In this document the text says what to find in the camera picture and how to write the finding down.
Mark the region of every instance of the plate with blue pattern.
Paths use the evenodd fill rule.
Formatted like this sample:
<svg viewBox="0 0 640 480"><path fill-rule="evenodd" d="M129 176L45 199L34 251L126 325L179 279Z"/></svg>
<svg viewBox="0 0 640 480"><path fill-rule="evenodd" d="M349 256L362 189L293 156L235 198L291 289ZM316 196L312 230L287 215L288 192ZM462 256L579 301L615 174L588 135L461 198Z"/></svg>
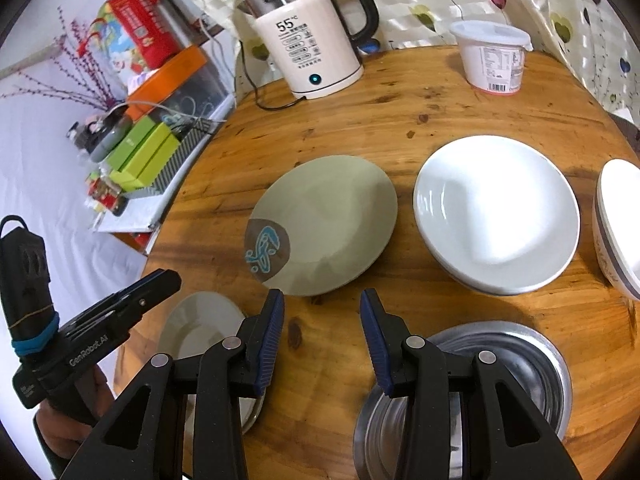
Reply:
<svg viewBox="0 0 640 480"><path fill-rule="evenodd" d="M397 217L394 185L375 164L348 155L316 158L284 174L255 205L244 260L267 288L317 296L367 270Z"/></svg>

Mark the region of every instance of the stack of white bowls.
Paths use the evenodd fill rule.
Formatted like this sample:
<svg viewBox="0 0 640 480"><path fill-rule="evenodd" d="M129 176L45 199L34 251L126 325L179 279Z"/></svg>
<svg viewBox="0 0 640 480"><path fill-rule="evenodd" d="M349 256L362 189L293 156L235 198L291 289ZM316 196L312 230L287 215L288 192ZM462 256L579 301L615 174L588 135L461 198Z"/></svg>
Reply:
<svg viewBox="0 0 640 480"><path fill-rule="evenodd" d="M415 219L427 247L459 282L496 296L558 277L578 244L580 213L546 156L497 136L451 142L423 165Z"/></svg>
<svg viewBox="0 0 640 480"><path fill-rule="evenodd" d="M640 301L640 170L610 160L593 199L593 241L602 272L622 294Z"/></svg>

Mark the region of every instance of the red bag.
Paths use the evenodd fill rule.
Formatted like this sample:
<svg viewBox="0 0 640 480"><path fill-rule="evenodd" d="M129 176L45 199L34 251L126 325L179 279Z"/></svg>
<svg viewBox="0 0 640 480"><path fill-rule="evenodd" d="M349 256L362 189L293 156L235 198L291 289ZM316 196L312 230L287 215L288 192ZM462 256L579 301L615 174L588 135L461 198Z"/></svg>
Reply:
<svg viewBox="0 0 640 480"><path fill-rule="evenodd" d="M83 56L88 41L97 38L101 49L112 60L118 72L124 69L116 61L122 58L123 51L128 52L127 69L133 66L133 72L148 72L160 68L180 49L154 7L157 2L158 0L107 0L100 9L98 18L91 24L89 36L78 47L78 54Z"/></svg>

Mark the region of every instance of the white ceramic bowl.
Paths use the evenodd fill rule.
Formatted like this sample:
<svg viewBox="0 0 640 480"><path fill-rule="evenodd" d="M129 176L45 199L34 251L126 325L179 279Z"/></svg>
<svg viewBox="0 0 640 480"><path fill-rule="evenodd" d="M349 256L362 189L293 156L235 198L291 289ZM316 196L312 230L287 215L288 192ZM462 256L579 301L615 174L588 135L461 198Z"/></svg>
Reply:
<svg viewBox="0 0 640 480"><path fill-rule="evenodd" d="M431 155L415 183L414 212L442 266L496 296L551 282L578 245L580 212L565 177L505 137L466 137Z"/></svg>
<svg viewBox="0 0 640 480"><path fill-rule="evenodd" d="M640 170L610 160L593 199L593 241L602 272L622 294L640 301Z"/></svg>
<svg viewBox="0 0 640 480"><path fill-rule="evenodd" d="M217 292L196 292L187 296L172 310L158 339L157 352L182 359L203 354L225 337L236 335L244 314L229 298ZM240 399L242 432L254 424L263 399ZM195 424L196 396L188 397L184 431L190 444Z"/></svg>

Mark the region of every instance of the white sheet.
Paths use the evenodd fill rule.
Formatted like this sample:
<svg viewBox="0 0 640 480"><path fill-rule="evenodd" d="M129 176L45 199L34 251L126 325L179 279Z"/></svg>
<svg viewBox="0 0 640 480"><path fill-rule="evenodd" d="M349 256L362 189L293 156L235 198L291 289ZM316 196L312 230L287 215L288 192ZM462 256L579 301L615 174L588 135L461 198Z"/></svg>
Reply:
<svg viewBox="0 0 640 480"><path fill-rule="evenodd" d="M90 22L103 1L33 0L9 39L15 33L14 39L22 42L27 55L30 38L39 38L30 32L43 17L50 19L57 6L66 6L72 12L82 9L81 19ZM52 28L51 23L40 24L47 30ZM15 48L15 44L10 41L6 47ZM51 63L26 71L56 86L68 84ZM18 75L0 80L0 94L11 92L20 81ZM89 231L92 214L82 205L86 170L65 133L91 111L73 102L36 96L0 99L0 217L21 215L30 230L45 239L51 294L62 322L135 282L146 262L144 256L113 235ZM110 379L115 357L112 354L102 363ZM52 473L31 423L34 413L23 408L12 389L11 377L17 367L18 359L0 315L0 420L36 473L50 480Z"/></svg>

